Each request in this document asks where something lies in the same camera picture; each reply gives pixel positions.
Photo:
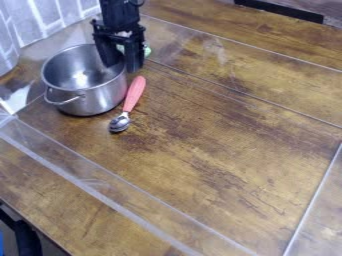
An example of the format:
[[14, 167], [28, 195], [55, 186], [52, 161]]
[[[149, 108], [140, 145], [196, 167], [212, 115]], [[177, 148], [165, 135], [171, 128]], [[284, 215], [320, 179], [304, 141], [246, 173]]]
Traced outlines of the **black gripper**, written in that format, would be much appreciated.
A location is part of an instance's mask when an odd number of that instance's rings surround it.
[[139, 8], [145, 0], [99, 0], [101, 18], [93, 19], [93, 40], [101, 62], [105, 67], [116, 65], [123, 54], [117, 50], [121, 42], [119, 37], [125, 37], [124, 57], [128, 73], [136, 72], [144, 63], [144, 28], [140, 26]]

